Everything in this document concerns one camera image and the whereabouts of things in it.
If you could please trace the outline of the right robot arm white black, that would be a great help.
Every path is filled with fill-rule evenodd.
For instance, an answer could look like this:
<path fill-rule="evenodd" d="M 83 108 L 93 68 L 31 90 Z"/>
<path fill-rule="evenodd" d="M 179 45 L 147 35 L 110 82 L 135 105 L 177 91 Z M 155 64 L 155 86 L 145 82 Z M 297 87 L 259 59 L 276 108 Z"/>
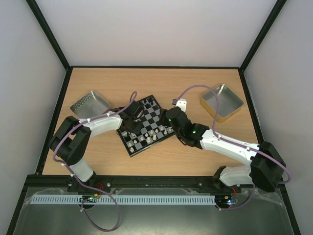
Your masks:
<path fill-rule="evenodd" d="M 286 167 L 277 149 L 270 142 L 261 144 L 242 142 L 223 136 L 208 126 L 192 123 L 179 107 L 161 110 L 161 124 L 172 128 L 184 145 L 210 150 L 228 156 L 240 167 L 221 166 L 213 176 L 213 186 L 223 192 L 234 185 L 254 184 L 257 188 L 274 192 Z"/>

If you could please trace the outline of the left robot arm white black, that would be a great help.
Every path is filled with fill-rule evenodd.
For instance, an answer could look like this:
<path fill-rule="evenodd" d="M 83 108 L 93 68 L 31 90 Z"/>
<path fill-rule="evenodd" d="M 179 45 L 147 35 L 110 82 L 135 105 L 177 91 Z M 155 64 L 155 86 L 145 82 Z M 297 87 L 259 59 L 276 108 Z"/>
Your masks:
<path fill-rule="evenodd" d="M 121 128 L 126 132 L 139 133 L 141 128 L 138 120 L 142 115 L 142 105 L 133 101 L 125 107 L 113 109 L 97 117 L 66 117 L 49 143 L 53 160 L 70 171 L 80 190 L 102 192 L 102 186 L 95 186 L 96 173 L 84 159 L 89 140 Z"/>

